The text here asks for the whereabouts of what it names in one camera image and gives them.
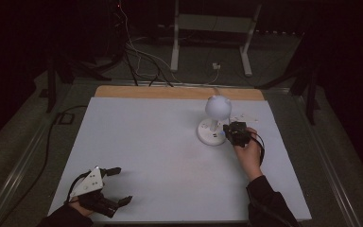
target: dark background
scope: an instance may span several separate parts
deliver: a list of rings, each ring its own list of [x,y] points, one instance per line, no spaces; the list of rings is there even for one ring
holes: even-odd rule
[[[105,34],[99,25],[107,20],[104,8],[110,1],[95,1],[95,7],[92,2],[0,0],[0,129],[34,92],[33,79],[46,69],[47,47],[54,44],[76,59],[89,61],[100,52],[99,37]],[[159,37],[163,33],[157,25],[173,23],[172,1],[123,2],[130,23],[142,34]],[[246,15],[252,12],[241,6],[248,2],[235,1],[231,6],[222,0],[182,0],[181,10]],[[363,1],[264,2],[259,33],[302,36],[287,71],[308,62],[320,65],[319,85],[363,162]]]

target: table leg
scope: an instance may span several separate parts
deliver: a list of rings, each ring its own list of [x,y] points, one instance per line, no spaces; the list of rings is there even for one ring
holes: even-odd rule
[[[252,17],[252,20],[251,20],[250,25],[249,25],[249,32],[247,33],[246,43],[243,46],[240,46],[241,61],[243,63],[244,75],[246,75],[246,77],[251,77],[252,76],[249,56],[247,55],[247,52],[249,50],[252,35],[254,34],[254,30],[255,30],[255,26],[256,26],[256,22],[257,22],[257,19],[258,19],[259,12],[261,11],[261,6],[262,5],[260,5],[260,4],[257,6],[257,8],[255,10],[255,14]]]
[[[179,66],[179,0],[175,1],[175,32],[173,38],[172,60],[170,62],[170,71],[178,72]]]

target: black cable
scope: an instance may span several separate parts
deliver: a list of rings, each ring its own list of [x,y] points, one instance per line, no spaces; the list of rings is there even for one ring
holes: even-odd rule
[[[165,82],[165,83],[166,83],[167,85],[169,85],[170,87],[173,87],[173,85],[169,82],[169,80],[167,80],[166,76],[164,75],[164,71],[161,69],[161,67],[159,66],[159,64],[158,64],[158,63],[157,63],[154,59],[152,59],[152,57],[150,57],[148,54],[146,54],[146,53],[144,53],[144,52],[141,52],[141,51],[139,51],[139,50],[136,50],[136,49],[129,49],[129,48],[126,48],[126,50],[128,50],[128,51],[132,51],[132,52],[137,52],[137,53],[139,53],[139,54],[143,55],[144,57],[140,57],[141,59],[146,60],[146,61],[149,61],[149,62],[151,62],[152,64],[154,64],[154,65],[156,66],[158,73],[157,73],[157,75],[156,75],[156,78],[155,78],[155,79],[153,79],[153,81],[155,81],[155,80],[157,80],[157,79],[158,79],[158,80],[160,80],[160,81]],[[129,52],[126,52],[126,54],[131,54],[131,55],[132,55],[132,56],[134,56],[134,57],[139,57],[139,56],[137,56],[136,54],[132,54],[132,53],[129,53]],[[140,78],[143,78],[143,79],[147,79],[147,78],[144,78],[144,77],[140,76],[139,74],[137,74],[137,73],[135,72],[135,70],[133,70],[133,72],[136,74],[136,76],[137,76],[137,77],[140,77]]]
[[[72,185],[70,186],[69,192],[67,193],[67,197],[66,197],[66,201],[64,202],[64,204],[69,203],[70,201],[70,193],[72,193],[73,188],[75,187],[76,183],[81,179],[81,178],[85,178],[88,176],[88,174],[90,174],[90,172],[86,172],[83,173],[81,175],[79,175],[73,182]]]
[[[58,119],[63,115],[66,114],[68,111],[71,111],[75,108],[85,108],[87,106],[75,106],[75,107],[71,107],[61,113],[58,113],[55,116],[55,119],[52,121],[50,127],[49,127],[49,131],[48,131],[48,137],[46,140],[46,146],[45,146],[45,157],[43,160],[43,167],[41,168],[40,172],[38,173],[36,179],[34,180],[34,182],[31,184],[31,186],[28,188],[28,190],[25,192],[25,194],[13,205],[12,208],[10,208],[10,210],[7,212],[7,214],[1,219],[0,221],[0,226],[2,226],[2,224],[6,221],[6,219],[9,217],[9,215],[16,209],[16,207],[23,201],[23,199],[28,195],[28,193],[31,191],[31,189],[35,186],[35,184],[37,183],[37,181],[41,178],[41,176],[43,175],[43,172],[45,171],[46,165],[48,163],[48,156],[49,156],[49,145],[50,145],[50,138],[51,138],[51,132],[52,129],[55,125],[55,123],[58,121]]]
[[[135,54],[132,54],[132,53],[129,53],[129,52],[126,52],[126,54],[130,54],[130,55],[132,55],[132,56],[134,56],[134,57],[138,57],[137,55],[135,55]],[[141,79],[146,79],[146,80],[149,80],[150,81],[150,84],[148,85],[148,86],[150,86],[155,80],[160,80],[160,81],[163,81],[163,82],[165,82],[164,80],[162,80],[162,79],[159,79],[159,75],[160,75],[160,71],[161,71],[161,69],[158,67],[158,64],[153,60],[153,59],[144,59],[143,57],[140,57],[141,59],[143,59],[143,60],[146,60],[146,61],[150,61],[151,63],[153,63],[153,64],[156,64],[156,66],[157,66],[157,70],[158,70],[158,72],[157,72],[157,74],[155,75],[155,78],[154,79],[149,79],[149,78],[145,78],[145,77],[143,77],[143,76],[141,76],[141,75],[139,75],[137,72],[136,72],[136,70],[134,69],[134,67],[132,67],[132,65],[130,64],[130,62],[125,62],[129,67],[131,67],[131,68],[133,68],[133,72],[134,72],[134,74],[135,74],[135,76],[136,77],[139,77],[139,78],[141,78]]]
[[[129,55],[127,52],[125,53],[125,60],[127,61],[127,65],[129,66],[132,79],[134,80],[134,85],[138,86],[137,78],[135,77],[135,71],[134,71],[134,68],[131,66]]]
[[[261,140],[261,143],[255,139],[254,137],[250,136],[251,140],[253,140],[261,149],[261,154],[259,156],[259,165],[262,164],[262,162],[264,161],[264,156],[265,156],[265,144],[264,144],[264,140],[261,138],[261,136],[255,132],[250,131],[251,134],[254,134],[256,136],[258,136],[258,138]]]

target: white tabletop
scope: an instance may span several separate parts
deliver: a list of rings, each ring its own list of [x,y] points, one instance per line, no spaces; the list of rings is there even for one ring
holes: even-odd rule
[[[117,201],[133,196],[113,218],[97,222],[247,221],[243,173],[228,141],[211,147],[196,135],[207,100],[93,97],[63,171],[49,213],[65,201],[71,182],[99,166],[121,167],[102,192]],[[264,174],[297,219],[310,219],[303,193],[266,101],[233,100],[265,141]]]

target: wire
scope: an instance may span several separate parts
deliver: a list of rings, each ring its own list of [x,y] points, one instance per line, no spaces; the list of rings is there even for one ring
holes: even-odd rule
[[[17,206],[23,201],[23,199],[28,195],[28,193],[31,191],[31,189],[35,186],[35,184],[37,183],[37,181],[41,178],[41,176],[43,175],[43,172],[45,171],[45,168],[48,164],[48,157],[49,157],[49,149],[50,149],[50,139],[51,139],[51,132],[52,129],[55,125],[55,123],[58,121],[58,119],[60,118],[60,116],[62,116],[63,114],[66,114],[67,112],[75,109],[75,108],[86,108],[87,106],[75,106],[75,107],[71,107],[61,113],[58,113],[55,117],[55,119],[52,121],[50,127],[49,127],[49,131],[48,131],[48,137],[46,140],[46,146],[45,146],[45,157],[43,160],[43,167],[40,169],[40,172],[38,173],[36,179],[34,180],[34,182],[31,184],[31,186],[27,189],[27,191],[23,194],[23,196],[16,202],[14,203],[14,205],[9,209],[9,211],[7,212],[7,214],[1,219],[0,221],[0,226],[2,226],[2,224],[8,219],[9,215],[17,208]]]
[[[218,95],[218,96],[223,96],[222,92],[220,92],[220,89],[218,87],[214,87],[215,89],[215,93]]]
[[[127,62],[127,65],[129,66],[129,70],[131,72],[132,79],[134,80],[134,85],[138,86],[137,78],[135,77],[134,68],[131,66],[129,55],[127,53],[125,54],[125,60]]]
[[[215,82],[218,77],[219,77],[219,68],[217,68],[217,70],[216,70],[216,77],[214,78],[214,80],[212,80],[211,82],[204,83],[203,85],[208,85],[208,84]]]
[[[86,178],[88,176],[88,174],[90,174],[91,171],[80,174],[73,182],[72,185],[69,188],[69,192],[67,193],[67,197],[66,197],[66,201],[64,202],[64,204],[69,203],[70,202],[70,194],[73,191],[73,188],[75,187],[76,183],[82,179],[82,178]]]
[[[265,149],[264,140],[261,138],[261,136],[260,136],[259,134],[255,133],[255,132],[252,132],[252,131],[250,131],[250,133],[251,133],[251,134],[254,134],[254,135],[256,135],[256,136],[258,136],[258,138],[261,140],[261,144],[262,144],[262,145],[261,145],[261,144],[260,144],[260,145],[262,146],[262,148],[263,148],[263,149]],[[256,141],[255,141],[256,143],[258,143],[258,142],[259,142],[257,139],[255,139],[255,138],[253,138],[253,137],[252,137],[251,139],[256,140]]]
[[[125,16],[125,18],[126,18],[126,22],[125,22],[125,25],[126,25],[126,31],[127,31],[127,33],[128,33],[128,38],[129,38],[129,42],[130,42],[130,44],[127,44],[132,50],[134,50],[135,51],[135,54],[136,54],[136,56],[138,56],[138,63],[137,63],[137,69],[136,70],[132,70],[132,72],[133,72],[133,74],[135,73],[135,74],[137,74],[138,75],[138,70],[140,69],[140,61],[141,61],[141,56],[139,55],[139,53],[140,54],[145,54],[145,55],[147,55],[147,56],[150,56],[150,57],[152,57],[152,58],[155,58],[155,59],[158,59],[158,60],[160,60],[161,62],[163,62],[164,63],[164,65],[166,65],[167,66],[167,68],[169,69],[169,72],[170,72],[170,74],[172,75],[172,77],[173,77],[173,79],[174,80],[176,80],[177,82],[179,82],[179,83],[182,83],[181,81],[179,81],[178,79],[176,79],[176,77],[173,75],[173,73],[171,72],[171,69],[170,69],[170,66],[163,60],[163,59],[161,59],[161,58],[159,58],[159,57],[157,57],[157,56],[154,56],[154,55],[151,55],[151,54],[148,54],[148,53],[146,53],[146,52],[143,52],[143,51],[141,51],[141,50],[137,50],[135,47],[134,47],[134,45],[133,45],[133,43],[132,43],[132,40],[131,40],[131,38],[130,38],[130,33],[129,33],[129,29],[128,29],[128,21],[129,21],[129,18],[128,18],[128,16],[126,15],[126,13],[125,13],[125,11],[123,11],[123,9],[122,9],[122,1],[121,0],[119,0],[119,8],[120,8],[120,11],[123,13],[123,15]]]
[[[150,59],[148,59],[147,58],[147,56],[144,58],[144,57],[142,57],[142,56],[140,56],[140,55],[136,55],[136,54],[133,54],[133,53],[130,53],[130,52],[126,52],[127,54],[130,54],[130,55],[132,55],[133,57],[136,57],[137,59],[139,59],[139,60],[146,60],[146,61],[150,61],[152,64],[154,64],[155,66],[157,66],[158,64],[156,63],[156,61],[152,61],[152,59],[150,60]],[[157,74],[140,74],[140,73],[138,73],[138,72],[136,72],[136,70],[134,70],[135,71],[135,74],[136,75],[138,75],[138,76],[147,76],[147,77],[157,77],[158,76],[158,73]]]
[[[151,58],[151,55],[149,55],[149,54],[147,54],[147,53],[145,53],[145,52],[142,52],[142,51],[140,51],[140,50],[136,50],[138,53],[140,53],[140,54],[142,54],[142,55],[144,55],[144,57],[146,58],[143,58],[143,57],[141,57],[143,60],[147,60],[147,61],[150,61],[151,63],[153,63],[155,66],[156,66],[156,68],[157,68],[157,71],[158,71],[158,73],[156,74],[156,75],[140,75],[140,74],[138,74],[138,73],[136,73],[135,72],[135,70],[133,70],[133,72],[134,72],[134,74],[135,75],[137,75],[137,76],[139,76],[139,77],[141,77],[141,78],[143,78],[142,76],[153,76],[153,77],[155,77],[153,80],[152,80],[152,82],[153,81],[155,81],[156,79],[158,79],[158,80],[161,80],[161,81],[164,81],[167,85],[169,85],[169,86],[171,86],[171,87],[173,87],[173,85],[167,80],[167,78],[165,77],[165,75],[164,75],[164,72],[162,71],[162,69],[161,69],[161,67],[158,65],[158,63],[155,61],[155,60],[153,60],[152,58]],[[162,75],[163,76],[163,78],[164,78],[164,80],[162,80],[162,79],[159,79],[159,76],[160,75]]]

